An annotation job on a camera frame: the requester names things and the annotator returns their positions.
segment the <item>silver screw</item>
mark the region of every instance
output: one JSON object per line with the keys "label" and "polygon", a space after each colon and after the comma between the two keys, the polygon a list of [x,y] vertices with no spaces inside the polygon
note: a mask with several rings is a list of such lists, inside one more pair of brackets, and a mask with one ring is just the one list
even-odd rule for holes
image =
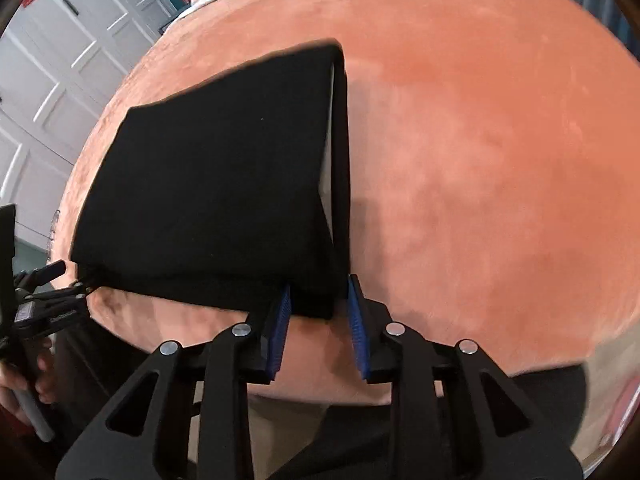
{"label": "silver screw", "polygon": [[472,355],[478,351],[478,343],[471,341],[471,339],[463,339],[458,346],[463,354]]}
{"label": "silver screw", "polygon": [[160,345],[160,353],[162,355],[175,354],[178,349],[178,343],[175,341],[165,341]]}
{"label": "silver screw", "polygon": [[386,333],[388,333],[389,335],[402,335],[404,333],[404,325],[402,323],[389,323],[386,327],[385,327]]}
{"label": "silver screw", "polygon": [[251,325],[247,323],[238,323],[231,329],[231,333],[238,337],[244,337],[251,333]]}

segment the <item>black door handle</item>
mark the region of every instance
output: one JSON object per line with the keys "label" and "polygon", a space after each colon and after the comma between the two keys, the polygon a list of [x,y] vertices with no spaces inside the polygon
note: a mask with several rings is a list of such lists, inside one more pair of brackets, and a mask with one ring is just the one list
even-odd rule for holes
{"label": "black door handle", "polygon": [[69,10],[74,13],[76,16],[80,16],[80,11],[76,9],[76,6],[72,4],[69,0],[62,0],[65,5],[69,8]]}

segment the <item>black pants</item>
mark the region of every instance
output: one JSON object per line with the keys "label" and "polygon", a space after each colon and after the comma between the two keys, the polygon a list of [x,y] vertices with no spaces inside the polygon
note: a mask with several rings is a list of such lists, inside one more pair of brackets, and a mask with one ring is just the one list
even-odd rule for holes
{"label": "black pants", "polygon": [[[91,321],[58,335],[56,369],[60,408],[77,437],[106,401],[148,356]],[[582,366],[513,378],[571,445],[586,405]],[[315,440],[272,480],[385,477],[389,406],[332,406]]]}

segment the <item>folded garment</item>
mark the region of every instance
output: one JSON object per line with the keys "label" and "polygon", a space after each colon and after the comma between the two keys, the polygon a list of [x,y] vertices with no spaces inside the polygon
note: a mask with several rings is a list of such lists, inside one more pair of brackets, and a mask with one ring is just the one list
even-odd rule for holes
{"label": "folded garment", "polygon": [[76,227],[79,276],[249,312],[289,283],[295,313],[331,317],[349,271],[346,88],[340,46],[314,43],[131,108]]}

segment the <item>triangular cutout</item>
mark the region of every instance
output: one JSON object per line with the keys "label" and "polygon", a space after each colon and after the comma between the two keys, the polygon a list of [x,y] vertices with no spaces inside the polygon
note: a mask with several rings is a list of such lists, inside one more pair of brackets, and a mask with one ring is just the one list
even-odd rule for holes
{"label": "triangular cutout", "polygon": [[147,374],[119,409],[107,420],[107,428],[130,436],[142,435],[145,429],[146,414],[149,412],[151,397],[153,397],[157,382],[157,373]]}
{"label": "triangular cutout", "polygon": [[497,436],[510,436],[530,427],[529,419],[491,375],[483,372],[480,380]]}

